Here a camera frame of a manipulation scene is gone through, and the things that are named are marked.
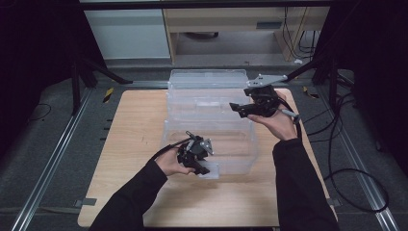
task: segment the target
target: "right hand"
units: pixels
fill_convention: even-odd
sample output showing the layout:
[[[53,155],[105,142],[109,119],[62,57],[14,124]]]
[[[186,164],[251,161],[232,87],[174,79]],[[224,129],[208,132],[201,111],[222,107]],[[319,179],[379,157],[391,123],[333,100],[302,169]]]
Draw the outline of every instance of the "right hand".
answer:
[[[276,93],[279,97],[286,100],[286,96],[279,92]],[[286,109],[284,105],[279,105],[279,109]],[[248,115],[248,118],[254,122],[261,123],[265,125],[269,131],[277,139],[281,141],[287,141],[297,138],[296,131],[293,126],[293,120],[290,116],[283,114],[281,111],[277,110],[271,117],[263,117],[261,115]]]

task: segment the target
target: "left hand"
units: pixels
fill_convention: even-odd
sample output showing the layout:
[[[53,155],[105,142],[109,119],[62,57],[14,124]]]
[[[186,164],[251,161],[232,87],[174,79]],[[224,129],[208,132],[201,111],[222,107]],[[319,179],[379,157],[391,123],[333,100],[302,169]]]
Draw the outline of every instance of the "left hand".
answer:
[[[177,161],[177,149],[178,147],[171,148],[156,159],[156,163],[159,168],[165,173],[166,176],[173,175],[175,173],[189,174],[195,172],[192,167],[183,167]]]

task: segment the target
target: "person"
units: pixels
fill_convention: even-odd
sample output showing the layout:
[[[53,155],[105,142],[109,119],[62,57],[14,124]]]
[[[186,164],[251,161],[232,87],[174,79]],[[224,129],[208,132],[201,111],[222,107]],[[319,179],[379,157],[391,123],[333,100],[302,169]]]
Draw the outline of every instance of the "person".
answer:
[[[279,110],[271,117],[249,115],[278,138],[272,151],[276,168],[277,207],[280,229],[339,230],[318,175],[309,160],[292,119]],[[142,215],[152,206],[167,177],[189,174],[193,168],[177,162],[177,148],[147,164],[110,198],[90,227],[96,230],[144,230]]]

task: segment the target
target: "black jacket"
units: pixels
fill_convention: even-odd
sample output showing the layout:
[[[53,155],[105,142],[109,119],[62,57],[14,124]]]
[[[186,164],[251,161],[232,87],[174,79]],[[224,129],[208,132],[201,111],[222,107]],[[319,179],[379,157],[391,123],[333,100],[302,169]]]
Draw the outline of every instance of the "black jacket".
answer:
[[[301,140],[277,143],[273,159],[281,230],[339,230]],[[147,162],[111,197],[89,230],[144,230],[142,215],[166,180],[156,162]]]

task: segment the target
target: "wooden table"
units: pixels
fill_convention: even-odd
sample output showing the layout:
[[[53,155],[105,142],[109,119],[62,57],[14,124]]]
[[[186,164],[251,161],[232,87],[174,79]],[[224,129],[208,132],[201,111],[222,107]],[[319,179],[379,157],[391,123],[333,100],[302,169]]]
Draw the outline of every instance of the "wooden table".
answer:
[[[296,111],[291,92],[280,91]],[[93,206],[83,206],[78,218],[81,226],[90,226],[112,194],[160,149],[166,117],[166,90],[123,93],[87,193],[87,198],[97,200]],[[255,126],[260,155],[249,174],[221,175],[217,180],[201,179],[194,174],[170,176],[144,214],[145,226],[279,226],[271,154],[278,140],[263,125]],[[323,183],[305,133],[303,142]]]

